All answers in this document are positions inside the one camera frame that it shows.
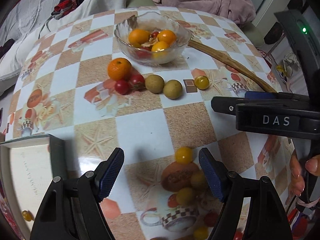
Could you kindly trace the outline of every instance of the checkered tablecloth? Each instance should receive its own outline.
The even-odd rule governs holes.
[[[182,212],[180,206],[166,206],[168,196],[174,192],[156,190],[163,182],[164,169],[174,161],[175,150],[182,146],[194,149],[196,164],[199,149],[208,147],[229,170],[253,179],[268,175],[286,206],[289,159],[293,151],[290,139],[240,132],[235,128],[234,116],[211,109],[213,96],[236,96],[237,89],[259,91],[250,79],[188,47],[181,57],[163,66],[151,67],[131,61],[145,77],[154,73],[165,81],[179,80],[184,89],[181,98],[170,100],[149,91],[124,96],[108,92],[108,63],[114,58],[126,57],[114,38],[114,28],[130,16],[147,11],[178,21],[193,32],[196,41],[230,55],[273,88],[281,90],[261,54],[228,19],[171,7],[108,11],[68,24],[38,40],[14,89],[6,140],[38,133],[68,140],[68,170],[78,175],[94,170],[115,147],[122,148],[124,166],[110,196],[101,203],[117,240],[188,238],[203,224],[205,214],[210,210],[219,212],[219,202],[205,192],[192,207],[196,209],[192,214],[196,217],[193,224],[193,217]],[[194,69],[203,70],[211,86],[187,93],[186,84],[193,80]],[[248,203],[245,200],[239,222],[242,229]],[[150,220],[159,221],[172,212],[184,215],[180,215],[173,226],[162,222],[148,226],[141,219],[145,212],[152,213]]]

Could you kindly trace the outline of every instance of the wooden stick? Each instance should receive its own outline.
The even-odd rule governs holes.
[[[230,56],[216,50],[213,48],[210,48],[204,44],[201,44],[197,41],[189,41],[188,46],[197,49],[215,59],[218,61],[221,61],[222,63],[234,68],[235,70],[239,71],[242,75],[245,75],[246,77],[252,79],[254,82],[256,82],[265,92],[273,92],[276,93],[277,91],[274,90],[270,85],[268,85],[265,81],[263,81],[261,78],[257,77],[255,74],[253,74],[250,70],[248,70],[244,65],[237,62],[236,60],[232,59]]]

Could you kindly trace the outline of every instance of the bed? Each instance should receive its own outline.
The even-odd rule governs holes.
[[[14,39],[15,44],[0,59],[0,95],[14,85],[33,44],[59,27],[111,9],[124,8],[127,0],[84,0],[73,12],[60,20],[51,17],[60,0],[20,0],[0,28],[0,46]]]

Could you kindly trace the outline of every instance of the human hand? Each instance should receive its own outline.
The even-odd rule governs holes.
[[[309,159],[305,168],[312,175],[320,176],[320,155],[314,156]],[[290,159],[290,170],[291,170],[291,184],[289,185],[289,191],[300,197],[301,193],[305,188],[305,182],[301,176],[301,165],[297,159],[297,154],[294,151]]]

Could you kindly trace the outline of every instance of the glass bowl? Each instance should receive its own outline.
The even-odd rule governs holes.
[[[137,49],[129,45],[128,35],[134,29],[150,31],[173,31],[177,39],[170,48],[159,52]],[[132,16],[116,25],[115,37],[119,48],[128,58],[139,63],[159,65],[168,63],[179,57],[191,39],[191,31],[181,26],[176,21],[156,12],[147,12],[140,16]]]

